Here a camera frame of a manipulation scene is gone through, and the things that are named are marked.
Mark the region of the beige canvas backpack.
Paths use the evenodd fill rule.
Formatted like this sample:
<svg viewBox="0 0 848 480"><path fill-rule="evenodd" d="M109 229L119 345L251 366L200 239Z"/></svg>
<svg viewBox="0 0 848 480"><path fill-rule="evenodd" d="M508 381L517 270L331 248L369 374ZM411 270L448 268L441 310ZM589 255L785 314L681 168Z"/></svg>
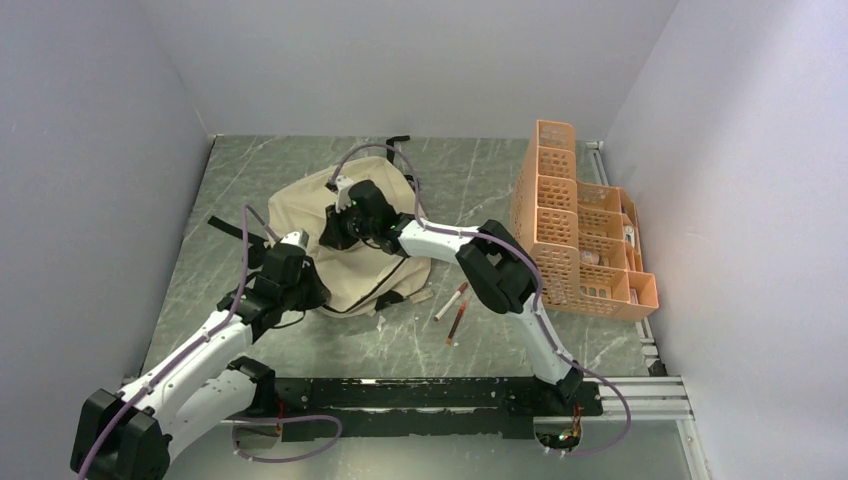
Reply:
<svg viewBox="0 0 848 480"><path fill-rule="evenodd" d="M362 242L346 250L320 243L328 214L335 210L333 193L326 182L332 168L294 182L272 195L268 201L272 234L283 236L304 231L308 240L304 254L272 246L272 238L248 236L248 287L237 313L265 309L274 319L287 311L319 310L335 318L372 314L387 305L404 301L427 281L431 262L427 258L406 259L389 255ZM289 262L297 267L298 280L282 286L283 298L271 303L260 287L270 288L272 268Z"/></svg>

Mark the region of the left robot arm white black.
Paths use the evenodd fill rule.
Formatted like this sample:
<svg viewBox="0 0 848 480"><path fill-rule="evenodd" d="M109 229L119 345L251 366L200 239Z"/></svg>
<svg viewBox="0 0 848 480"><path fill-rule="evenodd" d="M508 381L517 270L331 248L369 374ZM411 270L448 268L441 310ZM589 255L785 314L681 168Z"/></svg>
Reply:
<svg viewBox="0 0 848 480"><path fill-rule="evenodd" d="M81 479L161 479L192 443L222 421L292 422L273 369L244 351L283 313L314 309L326 289L303 231L265 255L252 287L225 296L179 349L142 377L83 404L70 466Z"/></svg>

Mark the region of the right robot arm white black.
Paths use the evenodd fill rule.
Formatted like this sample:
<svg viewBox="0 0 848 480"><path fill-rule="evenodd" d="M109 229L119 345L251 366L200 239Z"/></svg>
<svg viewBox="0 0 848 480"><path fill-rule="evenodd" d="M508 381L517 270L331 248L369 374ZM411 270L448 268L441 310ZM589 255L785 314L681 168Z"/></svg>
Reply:
<svg viewBox="0 0 848 480"><path fill-rule="evenodd" d="M321 245L343 251L364 243L388 255L458 266L478 300L517 329L541 385L542 406L562 414L576 403L584 372L544 309L538 267L500 222L457 227L401 213L371 180L340 176L325 186L335 201L325 210Z"/></svg>

